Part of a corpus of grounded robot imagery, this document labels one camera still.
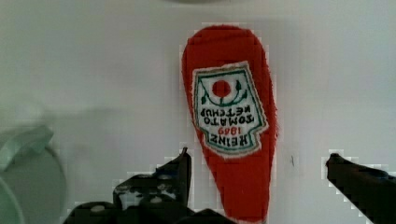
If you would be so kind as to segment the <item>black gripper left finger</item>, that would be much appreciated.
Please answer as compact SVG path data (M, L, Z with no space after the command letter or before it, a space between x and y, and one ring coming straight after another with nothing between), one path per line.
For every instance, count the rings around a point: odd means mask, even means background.
M76 206L64 224L236 224L212 209L188 207L191 156L186 148L150 175L134 175L113 190L113 201Z

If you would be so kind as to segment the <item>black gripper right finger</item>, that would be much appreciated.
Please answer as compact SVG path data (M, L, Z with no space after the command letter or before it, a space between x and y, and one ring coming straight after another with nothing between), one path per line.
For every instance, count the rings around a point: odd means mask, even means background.
M396 223L396 182L389 173L332 153L327 179L374 224Z

